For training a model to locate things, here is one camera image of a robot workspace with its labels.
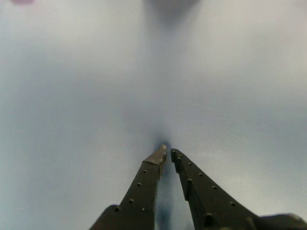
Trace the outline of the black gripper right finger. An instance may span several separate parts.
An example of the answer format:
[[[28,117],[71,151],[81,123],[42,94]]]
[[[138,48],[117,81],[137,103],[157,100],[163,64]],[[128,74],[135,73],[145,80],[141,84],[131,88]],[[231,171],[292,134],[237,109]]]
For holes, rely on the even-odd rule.
[[[295,214],[258,216],[237,202],[184,153],[171,149],[197,230],[305,230],[307,223]]]

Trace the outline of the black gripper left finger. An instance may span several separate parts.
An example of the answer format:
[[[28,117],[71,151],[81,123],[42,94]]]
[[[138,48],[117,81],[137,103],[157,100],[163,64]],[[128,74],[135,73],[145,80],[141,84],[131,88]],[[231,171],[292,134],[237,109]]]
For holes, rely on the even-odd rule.
[[[167,146],[147,157],[118,205],[106,208],[92,230],[153,230],[157,188],[166,162]]]

